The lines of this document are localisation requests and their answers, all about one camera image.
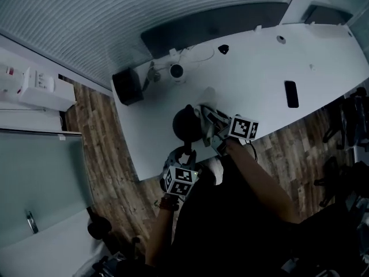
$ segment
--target black object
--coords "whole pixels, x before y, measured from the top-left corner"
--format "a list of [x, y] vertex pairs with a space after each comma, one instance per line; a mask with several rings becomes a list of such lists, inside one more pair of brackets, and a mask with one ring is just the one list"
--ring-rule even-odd
[[95, 215], [87, 230], [93, 238], [101, 240], [111, 231], [111, 224], [106, 218]]
[[362, 142], [369, 138], [369, 98], [366, 89], [359, 87], [355, 93], [345, 99], [342, 110], [346, 119], [349, 146], [357, 144], [367, 150], [368, 143]]
[[60, 118], [62, 118], [62, 131], [67, 132], [68, 128], [67, 128], [67, 122], [65, 119], [65, 112], [60, 111], [59, 115], [60, 115]]
[[258, 161], [258, 154], [256, 153], [256, 149], [251, 141], [246, 142], [247, 145], [250, 145], [254, 151], [254, 159], [257, 162]]
[[150, 67], [148, 69], [148, 72], [146, 74], [144, 86], [142, 87], [142, 92], [144, 92], [148, 87], [150, 82], [158, 82], [161, 78], [160, 73], [155, 69], [155, 64], [153, 61], [150, 63]]
[[338, 167], [336, 157], [329, 158], [329, 160], [324, 164], [323, 171], [324, 178], [316, 179], [314, 181], [314, 186], [325, 187], [324, 199], [319, 203], [319, 206], [326, 207], [333, 196], [338, 193], [338, 190], [342, 185], [340, 168]]
[[337, 144], [337, 149], [344, 149], [345, 147], [345, 130], [341, 116], [341, 105], [344, 100], [344, 96], [341, 96], [324, 107], [329, 115], [329, 129], [324, 134], [323, 143], [328, 143], [337, 132], [341, 132], [341, 144]]
[[288, 107], [298, 108], [299, 98], [298, 98], [298, 91], [296, 89], [296, 83], [293, 81], [284, 81], [284, 87], [286, 89]]
[[184, 141], [185, 154], [191, 154], [191, 143], [202, 137], [200, 119], [196, 117], [191, 105], [180, 110], [173, 119], [173, 131], [177, 138]]
[[344, 25], [352, 17], [352, 14], [348, 12], [317, 5], [310, 6], [307, 12], [310, 15], [308, 15], [305, 24], [315, 22], [325, 25]]
[[249, 3], [210, 9], [190, 14], [149, 29], [141, 34], [154, 58], [161, 58], [175, 48], [182, 50], [215, 38], [279, 24], [288, 3]]
[[[361, 257], [355, 217], [344, 202], [332, 204], [296, 225], [292, 255], [305, 266], [335, 270], [341, 277], [360, 276]], [[317, 276], [306, 274], [293, 276]]]
[[140, 79], [133, 69], [128, 68], [113, 75], [112, 78], [116, 94], [122, 104], [129, 106], [144, 99]]
[[218, 50], [223, 53], [223, 54], [227, 54], [228, 50], [229, 50], [229, 46], [224, 44], [218, 47]]
[[369, 248], [369, 227], [367, 224], [362, 223], [358, 229], [357, 232], [359, 233], [359, 237], [361, 241], [359, 242], [360, 245], [360, 253], [367, 254], [368, 248]]
[[281, 44], [286, 44], [286, 39], [285, 37], [282, 37], [280, 35], [277, 36], [277, 41]]
[[174, 65], [171, 65], [169, 72], [172, 77], [180, 78], [183, 75], [183, 68], [181, 65], [175, 63]]
[[156, 276], [153, 267], [145, 265], [145, 257], [136, 252], [138, 237], [133, 237], [129, 253], [116, 253], [111, 257], [104, 256], [98, 263], [92, 265], [95, 273], [91, 277], [113, 276]]
[[322, 179], [314, 181], [315, 186], [325, 187], [325, 198], [319, 204], [326, 207], [328, 202], [336, 197], [336, 202], [344, 201], [352, 192], [369, 198], [369, 166], [364, 162], [357, 162], [352, 167], [343, 166], [338, 168], [335, 157], [331, 157], [324, 164], [324, 175]]

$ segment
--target smartphone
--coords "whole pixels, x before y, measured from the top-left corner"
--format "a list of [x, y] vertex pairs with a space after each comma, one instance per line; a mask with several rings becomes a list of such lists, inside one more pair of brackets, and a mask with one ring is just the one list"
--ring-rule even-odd
[[293, 81], [284, 81], [284, 88], [286, 89], [287, 105], [289, 108], [299, 107], [298, 91], [296, 83]]

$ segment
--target wall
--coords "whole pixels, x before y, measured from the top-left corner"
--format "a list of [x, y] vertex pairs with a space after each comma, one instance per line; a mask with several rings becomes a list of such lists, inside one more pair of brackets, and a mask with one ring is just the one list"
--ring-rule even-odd
[[369, 60], [369, 0], [348, 25]]

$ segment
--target cable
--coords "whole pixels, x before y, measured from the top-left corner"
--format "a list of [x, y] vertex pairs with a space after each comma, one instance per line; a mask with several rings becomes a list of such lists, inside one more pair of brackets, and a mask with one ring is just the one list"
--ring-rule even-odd
[[253, 151], [254, 151], [255, 161], [257, 162], [257, 161], [258, 161], [258, 154], [256, 153], [256, 150], [255, 150], [254, 145], [252, 144], [252, 142], [251, 142], [251, 141], [246, 142], [246, 144], [247, 144], [247, 145], [250, 145], [250, 146], [252, 147], [252, 149], [253, 149]]
[[[192, 49], [194, 49], [196, 46], [199, 46], [199, 45], [202, 45], [202, 44], [209, 44], [209, 43], [200, 43], [200, 44], [195, 44], [195, 45], [193, 45], [190, 49], [188, 49], [188, 51], [190, 52]], [[187, 59], [189, 59], [189, 61], [190, 62], [192, 62], [192, 63], [196, 63], [196, 62], [205, 62], [205, 61], [208, 61], [208, 60], [210, 60], [212, 57], [214, 57], [214, 55], [215, 55], [215, 49], [214, 49], [214, 47], [212, 46], [212, 49], [213, 49], [213, 54], [210, 56], [210, 57], [208, 57], [208, 58], [205, 58], [205, 59], [200, 59], [199, 61], [191, 61], [191, 59], [189, 58], [189, 57], [187, 57], [186, 55], [183, 55], [182, 54], [182, 52], [183, 52], [183, 50], [180, 52], [180, 54], [179, 54], [179, 60], [178, 60], [178, 63], [179, 63], [179, 61], [180, 61], [180, 58], [181, 57], [185, 57], [185, 58], [187, 58]]]
[[146, 72], [146, 78], [147, 78], [149, 81], [152, 81], [152, 80], [149, 78], [149, 72], [150, 72], [150, 70], [151, 70], [151, 69], [155, 68], [156, 66], [165, 66], [164, 68], [156, 69], [156, 73], [157, 73], [158, 71], [161, 71], [161, 70], [164, 70], [164, 69], [168, 68], [166, 63], [156, 63], [156, 64], [154, 64], [153, 66], [151, 66], [151, 67], [148, 69], [148, 71]]

